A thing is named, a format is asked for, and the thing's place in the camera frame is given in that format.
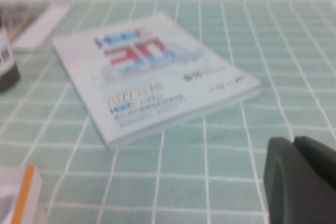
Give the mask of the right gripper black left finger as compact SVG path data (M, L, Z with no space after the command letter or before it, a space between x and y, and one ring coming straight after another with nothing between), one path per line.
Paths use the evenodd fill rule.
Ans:
M269 140L264 186L270 223L335 223L335 184L312 169L294 141Z

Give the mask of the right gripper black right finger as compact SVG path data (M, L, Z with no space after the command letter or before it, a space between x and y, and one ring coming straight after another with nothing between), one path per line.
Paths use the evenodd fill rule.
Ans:
M334 149L307 136L296 136L294 146L323 180L335 184Z

